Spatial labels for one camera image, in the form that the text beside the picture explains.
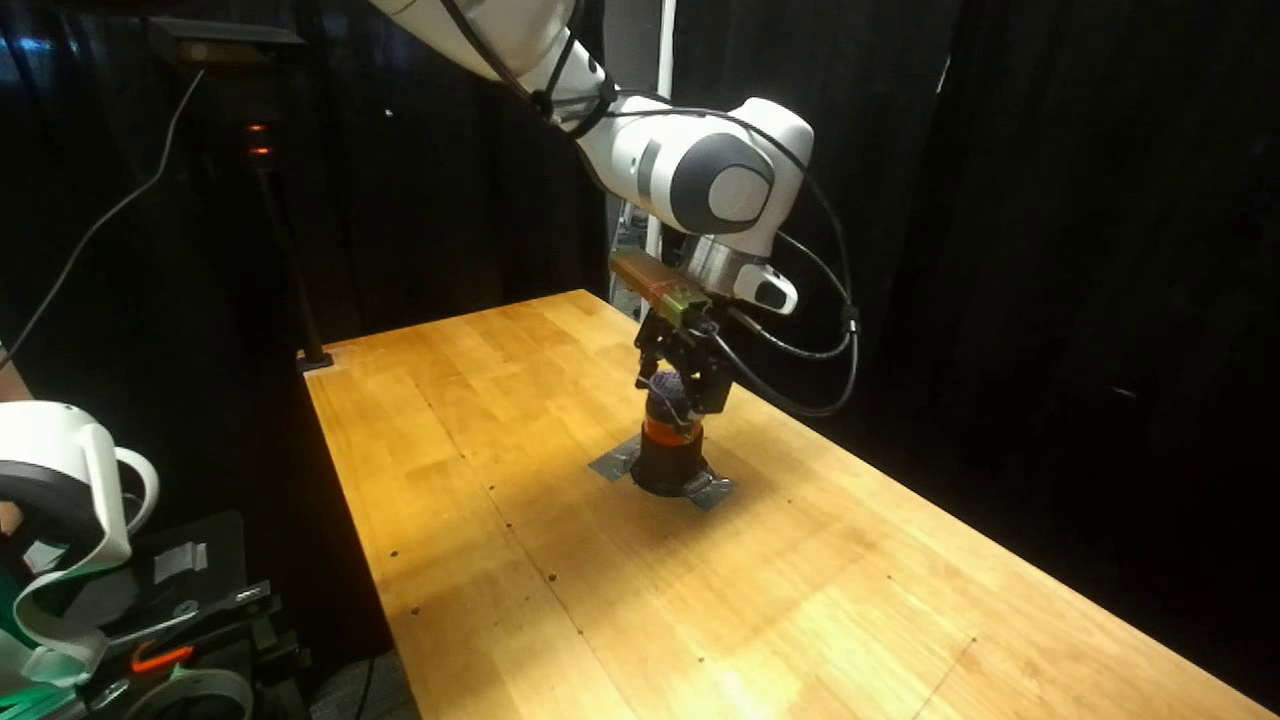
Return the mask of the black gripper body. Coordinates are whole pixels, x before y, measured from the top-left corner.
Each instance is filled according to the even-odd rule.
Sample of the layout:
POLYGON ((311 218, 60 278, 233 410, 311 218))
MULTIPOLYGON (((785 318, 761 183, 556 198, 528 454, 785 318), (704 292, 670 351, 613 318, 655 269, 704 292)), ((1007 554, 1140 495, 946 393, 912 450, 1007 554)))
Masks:
POLYGON ((733 368, 706 328, 670 328, 666 322, 648 313, 634 334, 634 351, 638 389, 648 389, 655 372, 677 372, 697 417, 710 417, 727 404, 733 368))

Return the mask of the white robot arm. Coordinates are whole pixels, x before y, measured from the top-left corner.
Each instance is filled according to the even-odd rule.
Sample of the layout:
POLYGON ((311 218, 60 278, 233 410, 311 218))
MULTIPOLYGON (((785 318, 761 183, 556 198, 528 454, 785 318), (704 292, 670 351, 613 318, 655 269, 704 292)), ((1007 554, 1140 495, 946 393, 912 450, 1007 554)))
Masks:
POLYGON ((648 301, 638 381, 666 362, 688 413, 720 413, 740 362, 706 318, 710 301, 744 301, 775 318, 798 303, 770 269, 810 156, 810 126, 790 110, 677 110, 626 95, 575 41, 575 0, 372 0, 408 36, 456 70, 521 91, 588 159, 600 190, 697 239, 682 269, 648 254, 615 254, 613 271, 648 301))

